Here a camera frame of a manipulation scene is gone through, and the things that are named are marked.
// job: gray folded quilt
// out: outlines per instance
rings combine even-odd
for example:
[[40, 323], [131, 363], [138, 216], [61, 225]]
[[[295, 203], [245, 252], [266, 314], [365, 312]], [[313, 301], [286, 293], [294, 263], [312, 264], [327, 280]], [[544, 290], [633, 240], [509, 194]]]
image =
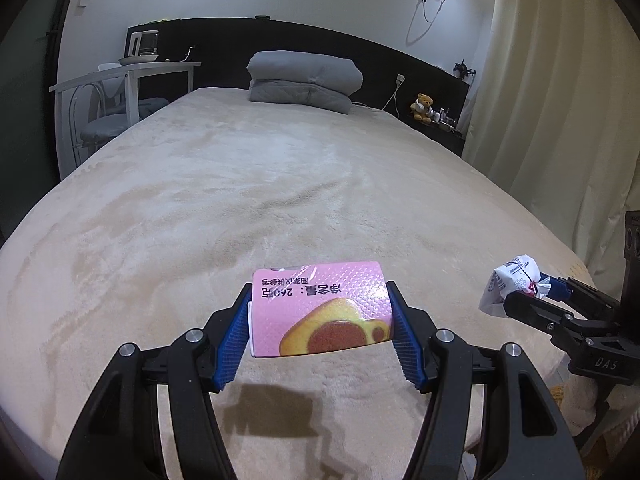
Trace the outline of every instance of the gray folded quilt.
[[348, 114], [351, 99], [328, 88], [295, 81], [251, 81], [249, 101], [314, 106], [341, 114]]
[[362, 86], [362, 72], [351, 59], [325, 54], [289, 50], [257, 52], [247, 70], [255, 80], [313, 83], [345, 95], [353, 94]]

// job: fuzzy bedspread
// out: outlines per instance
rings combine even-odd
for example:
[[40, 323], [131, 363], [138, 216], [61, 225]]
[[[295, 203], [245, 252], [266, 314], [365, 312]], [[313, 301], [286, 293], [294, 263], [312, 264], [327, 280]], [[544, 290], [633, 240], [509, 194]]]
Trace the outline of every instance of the fuzzy bedspread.
[[[513, 198], [383, 112], [344, 116], [203, 88], [135, 125], [44, 197], [0, 250], [0, 406], [52, 478], [118, 346], [171, 343], [260, 267], [378, 260], [407, 302], [467, 342], [517, 341], [548, 377], [549, 337], [478, 310], [494, 267], [529, 254], [591, 283]], [[479, 435], [474, 392], [468, 442]], [[428, 399], [390, 342], [253, 359], [213, 396], [238, 478], [397, 479]], [[168, 472], [179, 478], [168, 396]]]

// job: white plastic bag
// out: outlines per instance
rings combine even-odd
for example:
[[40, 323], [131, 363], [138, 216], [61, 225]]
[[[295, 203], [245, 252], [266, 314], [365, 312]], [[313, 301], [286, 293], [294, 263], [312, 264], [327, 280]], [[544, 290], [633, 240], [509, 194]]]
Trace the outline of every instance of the white plastic bag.
[[504, 311], [504, 300], [508, 294], [519, 290], [528, 296], [544, 298], [551, 290], [549, 278], [540, 281], [540, 269], [536, 261], [523, 254], [494, 269], [486, 284], [479, 308], [486, 314], [508, 317]]

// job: beige curtain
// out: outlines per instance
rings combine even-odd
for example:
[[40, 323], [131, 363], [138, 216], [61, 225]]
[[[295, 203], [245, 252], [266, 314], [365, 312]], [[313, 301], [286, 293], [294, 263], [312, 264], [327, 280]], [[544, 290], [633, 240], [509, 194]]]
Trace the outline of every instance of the beige curtain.
[[640, 41], [613, 0], [496, 0], [463, 158], [619, 296], [640, 209]]

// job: blue gripper pad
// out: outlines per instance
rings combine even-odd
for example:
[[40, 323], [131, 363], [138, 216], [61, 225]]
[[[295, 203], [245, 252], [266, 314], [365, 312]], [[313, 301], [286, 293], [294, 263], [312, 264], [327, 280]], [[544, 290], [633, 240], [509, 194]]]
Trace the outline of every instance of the blue gripper pad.
[[251, 290], [242, 298], [242, 303], [218, 346], [216, 371], [212, 380], [219, 391], [224, 390], [225, 385], [236, 377], [242, 354], [249, 342], [249, 301]]
[[394, 320], [393, 343], [396, 355], [400, 361], [402, 371], [407, 381], [412, 383], [417, 390], [426, 387], [428, 379], [424, 373], [422, 362], [422, 348], [415, 338], [414, 331], [409, 324], [402, 308], [398, 305], [395, 296], [389, 291], [391, 309]]
[[569, 287], [567, 287], [565, 283], [561, 282], [557, 278], [552, 278], [551, 276], [540, 272], [540, 279], [544, 280], [545, 278], [549, 278], [549, 282], [551, 283], [551, 290], [547, 295], [550, 300], [566, 301], [571, 298], [572, 292], [571, 290], [569, 290]]

